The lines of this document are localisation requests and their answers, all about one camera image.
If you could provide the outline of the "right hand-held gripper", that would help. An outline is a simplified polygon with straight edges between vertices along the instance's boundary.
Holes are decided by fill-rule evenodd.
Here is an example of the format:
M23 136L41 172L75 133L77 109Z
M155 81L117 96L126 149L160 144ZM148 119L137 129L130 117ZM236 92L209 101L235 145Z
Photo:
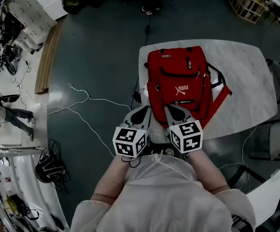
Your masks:
M203 129L189 110L167 104L165 114L170 142L180 153L189 153L202 148Z

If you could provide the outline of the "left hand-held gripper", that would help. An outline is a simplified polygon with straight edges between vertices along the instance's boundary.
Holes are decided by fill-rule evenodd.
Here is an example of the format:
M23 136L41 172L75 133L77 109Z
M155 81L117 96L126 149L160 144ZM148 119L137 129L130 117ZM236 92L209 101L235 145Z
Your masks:
M151 122L151 107L136 108L125 116L113 135L113 146L117 155L136 158L148 143Z

